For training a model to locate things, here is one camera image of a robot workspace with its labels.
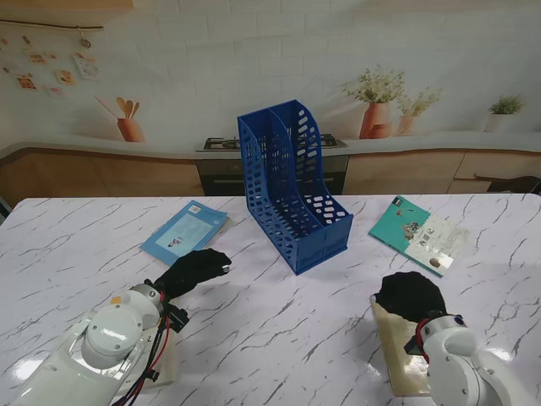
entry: white brick wall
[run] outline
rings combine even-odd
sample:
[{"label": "white brick wall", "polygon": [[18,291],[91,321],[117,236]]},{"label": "white brick wall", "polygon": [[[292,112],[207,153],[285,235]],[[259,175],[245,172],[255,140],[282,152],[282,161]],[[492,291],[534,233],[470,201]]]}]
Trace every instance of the white brick wall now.
[{"label": "white brick wall", "polygon": [[[107,139],[116,134],[114,118],[94,95],[114,108],[116,96],[137,97],[149,149],[192,151],[208,136],[235,135],[238,114],[292,98],[308,105],[322,130],[355,137],[363,110],[342,84],[377,63],[405,69],[408,91],[443,87],[421,128],[480,129],[500,94],[519,93],[527,107],[516,129],[539,129],[540,20],[541,4],[527,2],[148,0],[107,22],[105,32],[87,34],[102,80],[78,79],[65,88],[67,100],[22,91],[0,74],[9,100],[0,145],[123,148]],[[0,25],[12,44],[22,35],[34,49],[61,56],[46,69],[33,67],[40,85],[57,85],[52,69],[75,72],[71,55],[84,51],[76,33]],[[28,111],[36,111],[31,120]]]}]

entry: potted plant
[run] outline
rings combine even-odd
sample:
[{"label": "potted plant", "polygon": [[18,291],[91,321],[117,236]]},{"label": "potted plant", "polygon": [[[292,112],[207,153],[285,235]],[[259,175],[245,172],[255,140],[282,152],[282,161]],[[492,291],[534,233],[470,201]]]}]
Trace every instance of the potted plant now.
[{"label": "potted plant", "polygon": [[511,120],[511,116],[516,112],[520,112],[524,107],[524,103],[519,95],[516,96],[501,96],[494,103],[489,111],[492,112],[489,116],[489,121],[484,128],[487,133],[497,133],[505,129]]},{"label": "potted plant", "polygon": [[383,70],[380,65],[376,69],[366,69],[358,77],[358,83],[347,82],[344,91],[348,96],[361,102],[369,103],[364,113],[363,126],[359,138],[386,138],[391,135],[389,123],[389,102],[402,94],[404,88],[404,71],[394,69]]},{"label": "potted plant", "polygon": [[419,93],[415,100],[412,100],[408,95],[401,94],[398,97],[398,104],[402,110],[398,134],[409,135],[417,117],[436,103],[440,99],[440,95],[441,89],[431,91],[429,87]]}]

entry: blue plastic file organizer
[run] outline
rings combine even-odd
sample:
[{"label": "blue plastic file organizer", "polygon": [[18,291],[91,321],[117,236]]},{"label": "blue plastic file organizer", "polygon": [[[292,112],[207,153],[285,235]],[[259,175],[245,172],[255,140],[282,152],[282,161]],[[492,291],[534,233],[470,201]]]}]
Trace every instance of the blue plastic file organizer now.
[{"label": "blue plastic file organizer", "polygon": [[327,190],[318,126],[296,100],[238,117],[246,202],[298,275],[347,248],[353,216]]}]

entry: oven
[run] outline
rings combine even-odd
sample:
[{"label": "oven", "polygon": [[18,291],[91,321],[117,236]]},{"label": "oven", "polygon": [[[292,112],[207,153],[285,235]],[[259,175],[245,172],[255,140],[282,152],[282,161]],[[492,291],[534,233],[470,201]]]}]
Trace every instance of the oven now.
[{"label": "oven", "polygon": [[[332,195],[344,190],[348,161],[348,155],[322,158],[325,185]],[[244,196],[240,159],[198,159],[196,163],[205,196]]]}]

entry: blue book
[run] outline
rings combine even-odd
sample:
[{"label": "blue book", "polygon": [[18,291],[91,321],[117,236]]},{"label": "blue book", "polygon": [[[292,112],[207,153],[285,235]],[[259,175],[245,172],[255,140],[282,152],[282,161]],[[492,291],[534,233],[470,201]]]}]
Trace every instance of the blue book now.
[{"label": "blue book", "polygon": [[227,220],[227,213],[192,200],[142,245],[161,262],[171,266],[192,250],[202,250]]},{"label": "blue book", "polygon": [[467,230],[397,196],[369,235],[443,277],[464,243]]}]

